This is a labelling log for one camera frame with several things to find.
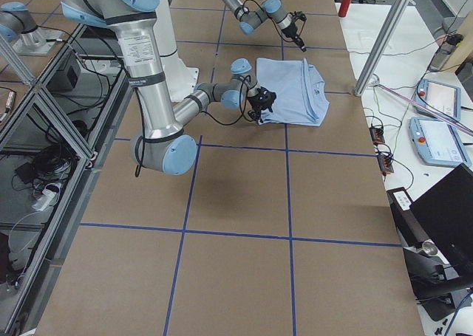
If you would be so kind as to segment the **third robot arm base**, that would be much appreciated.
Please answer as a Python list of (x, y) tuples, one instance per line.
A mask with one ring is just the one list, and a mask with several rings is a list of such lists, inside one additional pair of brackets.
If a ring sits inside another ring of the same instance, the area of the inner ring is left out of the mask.
[(60, 30), (41, 29), (21, 2), (1, 6), (1, 35), (19, 55), (46, 56), (63, 34)]

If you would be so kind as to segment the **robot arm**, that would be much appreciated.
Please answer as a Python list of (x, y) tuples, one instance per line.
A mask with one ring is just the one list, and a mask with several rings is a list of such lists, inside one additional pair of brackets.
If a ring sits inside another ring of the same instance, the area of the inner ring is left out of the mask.
[(65, 17), (112, 30), (122, 52), (130, 86), (140, 103), (142, 129), (132, 141), (137, 168), (169, 175), (186, 173), (194, 164), (197, 144), (184, 127), (213, 102), (241, 108), (249, 103), (253, 121), (271, 110), (276, 94), (259, 85), (249, 62), (231, 64), (227, 83), (201, 83), (174, 105), (160, 60), (154, 26), (160, 0), (61, 0)]
[(233, 13), (244, 34), (250, 35), (270, 20), (283, 41), (295, 44), (302, 52), (307, 51), (301, 37), (307, 16), (302, 11), (288, 12), (281, 0), (264, 0), (261, 4), (255, 0), (221, 1)]

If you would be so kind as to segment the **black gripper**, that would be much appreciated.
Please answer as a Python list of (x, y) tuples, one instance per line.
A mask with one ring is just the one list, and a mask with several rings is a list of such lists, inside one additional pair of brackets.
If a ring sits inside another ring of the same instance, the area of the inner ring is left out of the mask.
[(260, 101), (258, 89), (256, 90), (256, 94), (254, 96), (248, 97), (248, 101), (251, 105), (251, 110), (248, 111), (247, 114), (252, 121), (258, 123), (259, 125), (263, 125), (265, 123), (265, 110), (268, 110), (270, 113), (272, 113), (272, 105), (274, 102), (268, 103)]
[(291, 22), (286, 28), (283, 29), (283, 34), (288, 41), (296, 44), (302, 52), (307, 51), (303, 40), (299, 37), (298, 29), (294, 22)]

